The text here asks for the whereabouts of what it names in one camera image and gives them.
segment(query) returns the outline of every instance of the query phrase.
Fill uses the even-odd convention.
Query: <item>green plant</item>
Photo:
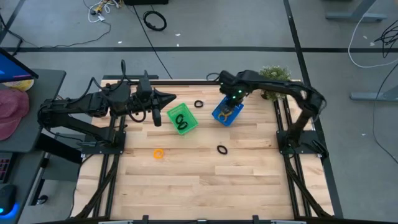
[[[263,67],[262,70],[260,70],[259,74],[271,80],[283,80],[283,81],[290,80],[289,69],[275,65]],[[285,94],[262,90],[261,96],[264,99],[275,101],[278,99],[282,99],[285,96]]]

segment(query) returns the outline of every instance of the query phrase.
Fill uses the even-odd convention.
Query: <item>floor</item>
[[[85,1],[89,5],[97,2]],[[289,0],[289,3],[311,84],[328,100],[321,121],[343,215],[396,222],[398,166],[374,142],[373,103],[349,99],[352,91],[377,91],[394,65],[358,68],[344,51],[356,23],[325,19],[325,12],[352,11],[359,1]],[[281,65],[292,71],[292,78],[303,79],[282,0],[252,0],[244,4],[239,0],[170,0],[168,5],[154,7],[166,17],[168,26],[163,32],[146,30],[154,47],[160,47],[159,57],[173,78],[204,78],[210,72],[221,70],[236,73]],[[88,22],[88,10],[80,0],[3,0],[0,8],[6,21],[11,18],[11,30],[38,46],[84,42],[108,30],[106,24]],[[150,6],[136,8],[142,16]],[[375,50],[381,47],[380,42],[374,42],[398,19],[397,9],[398,3],[394,0],[375,3],[371,12],[384,13],[388,18],[379,23],[360,24],[353,39],[354,50],[359,52],[352,54],[357,63],[375,65],[398,57],[391,53],[383,58]],[[111,32],[96,42],[41,50],[24,44],[24,52],[18,53],[17,58],[30,68],[67,71],[60,95],[70,98],[79,96],[91,77],[100,80],[103,75],[121,74],[122,58],[127,63],[128,74],[140,75],[146,69],[150,74],[168,78],[155,53],[150,51],[136,15],[126,7],[112,7],[104,16],[112,25]],[[151,19],[154,25],[161,26],[156,18]],[[17,40],[8,34],[0,46],[15,47],[16,44]],[[397,84],[396,73],[382,91]],[[398,107],[393,103],[376,106],[377,138],[398,156]],[[77,117],[90,120],[87,116]],[[74,186],[73,182],[48,182],[43,192],[50,200],[45,205],[27,207],[20,222],[66,218]]]

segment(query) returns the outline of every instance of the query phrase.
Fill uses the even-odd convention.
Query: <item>computer mouse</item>
[[[17,187],[9,184],[0,189],[0,215],[7,215],[15,204]]]

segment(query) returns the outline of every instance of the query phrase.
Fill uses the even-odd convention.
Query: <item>red cap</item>
[[[15,89],[0,90],[0,141],[14,133],[28,112],[29,97],[26,92]]]

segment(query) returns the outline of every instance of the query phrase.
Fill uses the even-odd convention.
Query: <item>keyboard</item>
[[[0,152],[0,184],[7,183],[9,174],[15,163],[16,153]]]

